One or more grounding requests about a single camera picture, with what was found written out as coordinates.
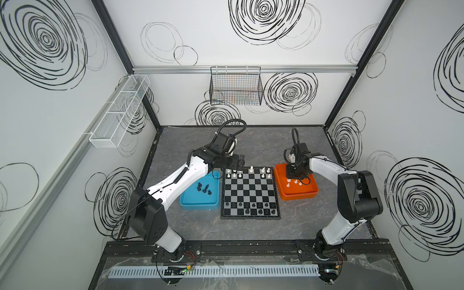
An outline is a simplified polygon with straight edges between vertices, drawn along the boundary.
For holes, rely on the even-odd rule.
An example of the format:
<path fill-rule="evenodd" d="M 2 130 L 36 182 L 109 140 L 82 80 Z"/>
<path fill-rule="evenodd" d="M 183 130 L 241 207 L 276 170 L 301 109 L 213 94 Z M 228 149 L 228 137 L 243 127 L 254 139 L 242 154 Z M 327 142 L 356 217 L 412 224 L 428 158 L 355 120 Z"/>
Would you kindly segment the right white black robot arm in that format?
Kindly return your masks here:
<path fill-rule="evenodd" d="M 383 203 L 370 171 L 352 170 L 320 153 L 309 152 L 305 143 L 297 143 L 283 153 L 287 179 L 303 180 L 317 173 L 337 186 L 337 214 L 314 242 L 318 259 L 327 261 L 341 249 L 358 226 L 383 212 Z"/>

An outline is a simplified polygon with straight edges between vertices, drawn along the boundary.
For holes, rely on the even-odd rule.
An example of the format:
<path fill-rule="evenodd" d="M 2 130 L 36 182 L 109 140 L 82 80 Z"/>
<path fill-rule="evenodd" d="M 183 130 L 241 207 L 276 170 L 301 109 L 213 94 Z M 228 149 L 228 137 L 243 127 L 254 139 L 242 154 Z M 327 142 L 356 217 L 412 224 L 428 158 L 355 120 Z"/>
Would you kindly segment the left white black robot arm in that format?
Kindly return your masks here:
<path fill-rule="evenodd" d="M 216 132 L 213 140 L 188 153 L 187 161 L 163 181 L 147 189 L 137 187 L 130 196 L 124 223 L 148 245 L 156 245 L 178 261 L 183 257 L 186 241 L 167 220 L 166 211 L 192 184 L 213 169 L 240 171 L 243 155 L 233 153 L 236 134 Z"/>

